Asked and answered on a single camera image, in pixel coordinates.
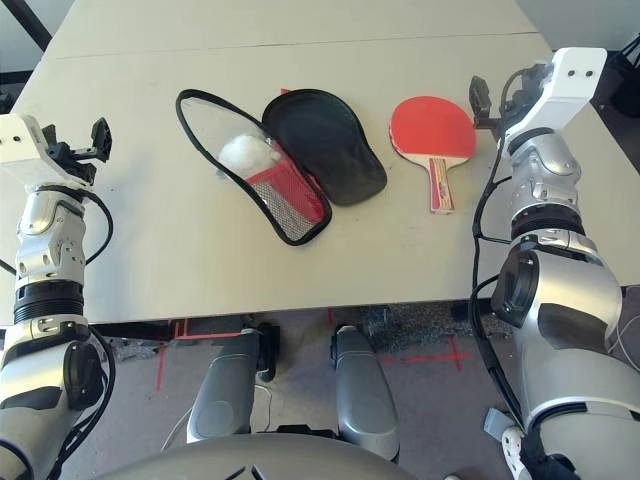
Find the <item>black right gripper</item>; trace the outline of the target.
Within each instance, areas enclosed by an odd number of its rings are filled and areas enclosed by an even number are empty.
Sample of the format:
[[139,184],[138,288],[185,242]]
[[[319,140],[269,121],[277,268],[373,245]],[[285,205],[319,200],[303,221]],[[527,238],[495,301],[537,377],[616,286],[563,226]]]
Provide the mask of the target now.
[[[547,63],[534,65],[514,72],[506,81],[498,109],[494,136],[501,136],[507,129],[519,123],[539,100],[544,82],[550,72]],[[491,99],[486,81],[474,75],[469,90],[469,103],[473,112],[473,124],[476,129],[492,129],[493,119],[490,116]]]

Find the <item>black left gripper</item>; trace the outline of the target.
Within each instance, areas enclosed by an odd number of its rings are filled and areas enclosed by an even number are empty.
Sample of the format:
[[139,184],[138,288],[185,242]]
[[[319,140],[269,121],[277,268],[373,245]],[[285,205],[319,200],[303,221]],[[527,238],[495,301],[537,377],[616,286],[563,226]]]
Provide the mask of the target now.
[[48,146],[49,157],[66,173],[79,178],[88,185],[93,185],[97,167],[85,160],[96,159],[106,163],[110,158],[112,135],[107,120],[99,118],[92,127],[92,146],[72,150],[65,142],[57,141],[54,124],[42,128],[42,134]]

